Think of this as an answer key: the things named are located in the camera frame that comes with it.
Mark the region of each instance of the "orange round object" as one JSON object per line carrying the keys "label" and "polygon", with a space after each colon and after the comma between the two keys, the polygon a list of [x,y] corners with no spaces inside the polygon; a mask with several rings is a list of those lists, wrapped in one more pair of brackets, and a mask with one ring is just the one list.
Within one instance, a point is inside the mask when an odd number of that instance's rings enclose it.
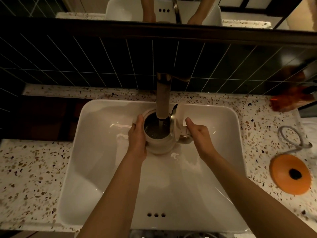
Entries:
{"label": "orange round object", "polygon": [[271,160],[270,173],[274,183],[284,192],[302,195],[312,183],[309,170],[299,158],[280,155]]}

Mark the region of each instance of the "terrazzo countertop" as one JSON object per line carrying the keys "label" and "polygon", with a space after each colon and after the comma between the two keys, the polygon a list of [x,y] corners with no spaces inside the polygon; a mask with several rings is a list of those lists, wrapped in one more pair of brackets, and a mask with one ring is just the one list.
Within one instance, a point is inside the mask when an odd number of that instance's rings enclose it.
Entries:
{"label": "terrazzo countertop", "polygon": [[[91,99],[155,101],[154,92],[127,89],[81,88],[27,85],[25,95]],[[247,176],[272,197],[317,231],[316,162],[309,150],[296,153],[313,175],[311,189],[302,196],[282,192],[273,183],[269,163],[276,154],[292,147],[281,141],[277,130],[282,125],[301,132],[297,110],[279,113],[269,107],[269,97],[209,93],[171,92],[171,103],[186,102],[230,107],[237,113],[241,127]],[[299,142],[296,134],[286,132]],[[59,222],[57,202],[73,144],[3,140],[0,146],[0,229],[78,232],[80,226]]]}

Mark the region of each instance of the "white ceramic sink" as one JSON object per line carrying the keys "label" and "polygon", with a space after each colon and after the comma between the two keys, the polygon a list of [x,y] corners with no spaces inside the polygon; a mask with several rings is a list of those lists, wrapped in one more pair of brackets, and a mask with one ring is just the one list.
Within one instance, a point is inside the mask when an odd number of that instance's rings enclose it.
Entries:
{"label": "white ceramic sink", "polygon": [[[182,23],[186,24],[198,9],[200,2],[178,1]],[[157,22],[176,23],[171,0],[154,0],[154,12]],[[142,21],[143,10],[141,0],[110,0],[106,10],[105,20],[114,21]],[[202,23],[208,26],[222,26],[221,11],[214,5]]]}
{"label": "white ceramic sink", "polygon": [[[155,105],[93,100],[83,107],[59,199],[62,223],[84,224],[127,151],[133,118]],[[185,117],[206,125],[217,151],[245,174],[239,121],[232,109],[185,104]],[[162,156],[148,152],[131,228],[239,233],[247,225],[192,142],[176,144]]]}

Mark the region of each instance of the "person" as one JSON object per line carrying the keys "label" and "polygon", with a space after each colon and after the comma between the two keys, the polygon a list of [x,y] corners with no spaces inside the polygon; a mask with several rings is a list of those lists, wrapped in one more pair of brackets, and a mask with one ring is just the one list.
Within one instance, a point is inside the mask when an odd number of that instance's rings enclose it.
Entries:
{"label": "person", "polygon": [[[207,17],[215,0],[202,0],[195,14],[188,20],[187,24],[201,25]],[[143,9],[143,22],[156,22],[154,13],[154,0],[141,0]]]}
{"label": "person", "polygon": [[[257,238],[316,238],[315,233],[291,211],[237,172],[214,148],[207,127],[186,124],[200,158],[214,173],[230,200]],[[110,184],[93,209],[77,238],[125,238],[129,236],[146,159],[143,116],[129,130],[129,147]]]}

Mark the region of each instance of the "rectangular sink basin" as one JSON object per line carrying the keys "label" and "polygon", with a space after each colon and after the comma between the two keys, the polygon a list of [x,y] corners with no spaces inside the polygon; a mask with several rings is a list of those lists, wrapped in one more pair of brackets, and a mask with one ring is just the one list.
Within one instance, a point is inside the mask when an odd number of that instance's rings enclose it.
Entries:
{"label": "rectangular sink basin", "polygon": [[[83,107],[59,198],[63,224],[85,223],[127,151],[133,118],[155,107],[154,102],[118,100],[93,100]],[[217,151],[245,175],[239,121],[232,109],[185,104],[185,117],[207,126]],[[247,228],[193,142],[176,144],[166,155],[148,152],[131,229],[241,233]]]}

